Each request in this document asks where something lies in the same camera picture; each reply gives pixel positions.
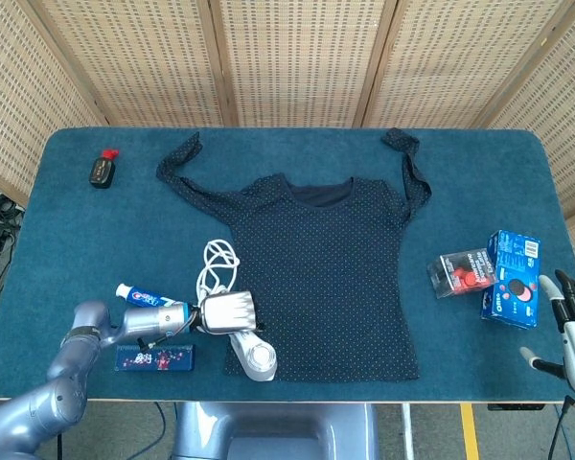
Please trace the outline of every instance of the blue box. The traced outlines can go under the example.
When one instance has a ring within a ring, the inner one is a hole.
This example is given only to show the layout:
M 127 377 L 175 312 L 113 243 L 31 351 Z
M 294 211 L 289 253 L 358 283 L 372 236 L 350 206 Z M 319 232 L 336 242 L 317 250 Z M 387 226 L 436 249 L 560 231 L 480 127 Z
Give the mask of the blue box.
M 537 326 L 541 242 L 499 230 L 488 241 L 496 283 L 484 290 L 481 317 L 513 326 Z
M 158 345 L 141 352 L 138 345 L 118 345 L 116 371 L 191 371 L 194 369 L 194 345 Z

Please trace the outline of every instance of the toothpaste tube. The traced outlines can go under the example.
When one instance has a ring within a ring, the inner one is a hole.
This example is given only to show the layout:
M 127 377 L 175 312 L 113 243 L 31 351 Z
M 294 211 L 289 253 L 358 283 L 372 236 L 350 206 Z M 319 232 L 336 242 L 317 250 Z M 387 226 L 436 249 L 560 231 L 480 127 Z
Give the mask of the toothpaste tube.
M 126 286 L 123 283 L 117 286 L 115 295 L 126 299 L 126 302 L 130 304 L 147 308 L 170 307 L 176 302 L 175 300 L 163 297 L 160 294 L 149 292 L 148 290 L 143 290 L 136 286 Z

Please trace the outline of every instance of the small bottle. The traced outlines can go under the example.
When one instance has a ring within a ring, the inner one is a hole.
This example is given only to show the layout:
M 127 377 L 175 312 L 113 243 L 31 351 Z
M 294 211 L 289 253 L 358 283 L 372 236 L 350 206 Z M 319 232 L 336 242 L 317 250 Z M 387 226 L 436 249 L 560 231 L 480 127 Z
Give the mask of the small bottle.
M 104 150 L 100 158 L 97 158 L 89 174 L 89 183 L 97 189 L 108 189 L 113 181 L 115 163 L 113 160 L 119 155 L 118 150 Z

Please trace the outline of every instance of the blue pencil case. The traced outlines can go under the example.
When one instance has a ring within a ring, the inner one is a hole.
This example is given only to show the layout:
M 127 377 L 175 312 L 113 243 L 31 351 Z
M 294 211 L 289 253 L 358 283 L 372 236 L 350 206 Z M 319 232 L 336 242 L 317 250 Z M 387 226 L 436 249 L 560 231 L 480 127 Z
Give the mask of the blue pencil case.
M 141 352 L 137 345 L 118 345 L 116 371 L 191 371 L 194 345 L 167 345 Z

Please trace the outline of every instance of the red bottle cap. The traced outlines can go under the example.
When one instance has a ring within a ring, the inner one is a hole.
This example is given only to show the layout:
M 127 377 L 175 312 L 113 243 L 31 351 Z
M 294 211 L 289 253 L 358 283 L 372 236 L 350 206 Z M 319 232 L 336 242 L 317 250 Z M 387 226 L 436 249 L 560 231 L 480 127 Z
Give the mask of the red bottle cap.
M 472 271 L 470 271 L 469 273 L 464 275 L 463 279 L 464 279 L 464 283 L 468 287 L 473 287 L 477 284 L 477 278 L 475 277 L 475 274 Z
M 107 149 L 103 150 L 103 158 L 107 158 L 109 160 L 114 160 L 119 155 L 119 151 L 115 149 Z

